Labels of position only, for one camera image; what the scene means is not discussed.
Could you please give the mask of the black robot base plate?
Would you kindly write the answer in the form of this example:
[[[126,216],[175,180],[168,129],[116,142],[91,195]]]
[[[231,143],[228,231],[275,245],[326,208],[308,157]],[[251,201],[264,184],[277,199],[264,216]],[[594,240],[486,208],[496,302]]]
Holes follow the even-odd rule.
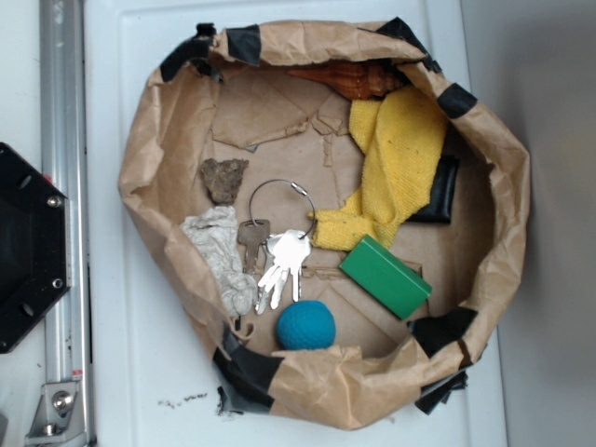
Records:
[[[11,352],[69,290],[67,197],[1,144],[1,352]]]

